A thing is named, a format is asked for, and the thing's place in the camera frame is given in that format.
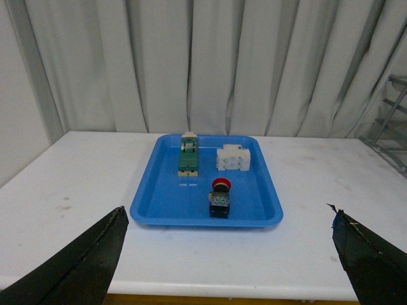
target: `green electrical component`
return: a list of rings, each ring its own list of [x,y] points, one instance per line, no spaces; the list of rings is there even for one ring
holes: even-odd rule
[[[181,138],[179,152],[178,176],[198,175],[198,137],[193,132],[186,132]]]

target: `electrical component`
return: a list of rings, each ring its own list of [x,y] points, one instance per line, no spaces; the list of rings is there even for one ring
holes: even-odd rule
[[[215,218],[228,218],[230,210],[229,190],[231,183],[226,178],[216,178],[209,193],[209,215]]]
[[[193,132],[186,132],[181,138],[179,152],[178,176],[198,175],[198,137]]]
[[[241,145],[225,144],[216,153],[218,170],[250,170],[250,150],[242,149]]]

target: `white wall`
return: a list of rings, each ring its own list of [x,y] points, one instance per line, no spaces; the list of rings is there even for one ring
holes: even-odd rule
[[[0,0],[0,187],[50,146],[4,0]]]

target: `tray rim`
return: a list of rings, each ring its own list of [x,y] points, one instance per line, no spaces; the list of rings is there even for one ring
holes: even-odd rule
[[[138,207],[140,205],[140,201],[136,202],[136,199],[138,197],[142,197],[144,189],[148,183],[149,180],[149,175],[151,175],[151,170],[152,167],[154,166],[156,157],[158,156],[158,153],[160,152],[160,146],[162,145],[162,142],[166,140],[168,137],[180,137],[180,133],[171,133],[171,134],[166,134],[160,136],[153,148],[153,151],[151,152],[151,155],[149,157],[146,169],[143,173],[143,176],[141,178],[139,187],[136,190],[136,193],[134,195],[132,204],[130,206],[130,215],[135,220],[136,222],[147,225],[147,226],[152,226],[152,227],[165,227],[165,226],[171,226],[171,227],[228,227],[228,228],[262,228],[262,227],[273,227],[278,225],[282,219],[284,218],[284,212],[281,207],[281,203],[279,200],[279,197],[277,196],[277,192],[274,187],[273,180],[270,176],[270,172],[268,171],[267,164],[264,160],[263,153],[261,151],[261,148],[259,146],[258,141],[250,136],[247,135],[200,135],[198,134],[198,138],[215,138],[215,137],[227,137],[229,139],[232,138],[238,138],[238,139],[247,139],[248,141],[252,142],[252,144],[255,146],[255,151],[257,154],[258,161],[261,163],[261,175],[265,178],[266,181],[266,188],[267,188],[267,193],[272,196],[274,193],[275,199],[273,200],[270,204],[272,205],[272,208],[275,211],[275,215],[271,219],[267,220],[233,220],[233,224],[228,222],[228,219],[216,219],[216,218],[211,218],[211,219],[193,219],[193,223],[191,223],[191,218],[163,218],[163,217],[145,217],[142,216],[141,214],[138,213]]]

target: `blue plastic tray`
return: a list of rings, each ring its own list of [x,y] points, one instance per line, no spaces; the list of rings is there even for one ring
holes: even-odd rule
[[[250,149],[251,167],[218,171],[216,149],[223,144],[241,144]],[[181,135],[160,137],[135,194],[130,214],[152,226],[268,227],[283,218],[280,201],[259,144],[251,137],[199,135],[198,177],[179,177]],[[227,219],[209,217],[212,181],[231,181],[230,212]]]

